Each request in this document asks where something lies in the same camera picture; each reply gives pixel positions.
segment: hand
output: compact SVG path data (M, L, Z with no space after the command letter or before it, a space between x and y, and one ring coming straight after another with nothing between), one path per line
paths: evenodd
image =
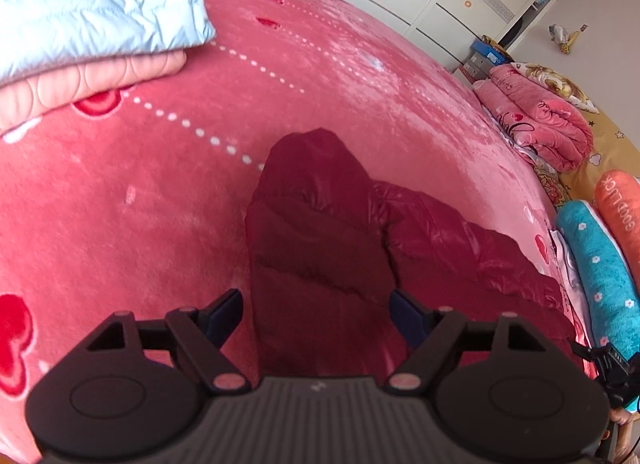
M618 425L618 441L616 442L613 464L622 464L622 459L629 454L636 442L632 440L634 416L631 412L619 408L612 410L609 413L609 418ZM602 439L606 440L610 436L611 434L607 430Z

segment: blue box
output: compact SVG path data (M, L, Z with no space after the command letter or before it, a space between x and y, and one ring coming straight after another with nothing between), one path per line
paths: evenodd
M478 53L482 54L482 56L489 59L489 61L494 64L494 66L501 66L502 64L508 63L508 60L504 56L502 56L502 53L500 51L492 48L482 40L478 40L476 38L471 47L474 48L474 50L478 51Z

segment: dark red jacket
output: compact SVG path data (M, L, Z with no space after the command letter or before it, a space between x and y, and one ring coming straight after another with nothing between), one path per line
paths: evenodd
M388 313L394 288L474 320L521 314L571 354L558 283L514 240L372 181L331 132L291 134L271 149L246 231L262 375L384 380L407 356Z

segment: pink blanket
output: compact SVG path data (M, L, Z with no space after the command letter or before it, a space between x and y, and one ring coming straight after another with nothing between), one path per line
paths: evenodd
M505 118L512 121L510 127L522 123L511 132L518 145L535 148L558 171L575 170L585 161L593 149L593 133L578 109L528 80L510 64L494 67L491 79L520 109L518 113L511 108Z
M474 92L481 103L489 109L491 115L513 137L519 146L529 146L526 141L520 141L520 135L522 133L530 133L536 129L535 121L531 116L528 116L524 110L511 101L491 80L475 82Z
M240 288L245 320L224 350L258 378L244 217L287 134L335 132L372 179L512 237L559 278L535 173L429 56L341 0L205 2L218 37L177 75L0 138L0 452L19 462L38 455L24 397L113 311L162 317Z
M0 87L0 134L38 116L100 92L178 72L184 51L105 58L61 67Z

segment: teal towel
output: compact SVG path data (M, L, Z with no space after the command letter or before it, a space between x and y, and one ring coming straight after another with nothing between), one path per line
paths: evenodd
M556 224L574 253L591 312L593 338L629 359L640 350L640 305L636 286L618 244L584 201L565 204ZM636 410L633 402L630 410Z

